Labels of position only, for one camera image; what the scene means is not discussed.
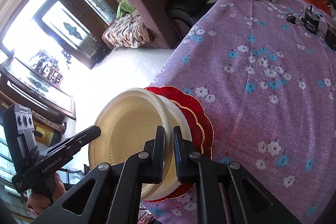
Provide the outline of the left hand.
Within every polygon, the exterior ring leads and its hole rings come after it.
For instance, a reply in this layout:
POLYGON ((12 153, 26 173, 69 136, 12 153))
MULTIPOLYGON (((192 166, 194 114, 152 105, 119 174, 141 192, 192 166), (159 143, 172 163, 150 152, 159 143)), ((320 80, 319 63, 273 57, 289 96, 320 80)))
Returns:
MULTIPOLYGON (((60 197, 66 194, 66 189, 63 182, 60 180, 58 173, 54 173, 54 193, 52 195, 53 202, 57 201, 60 197)), ((48 197, 31 192, 28 196, 27 207, 33 213, 34 216, 42 214, 49 206, 51 201, 48 197)))

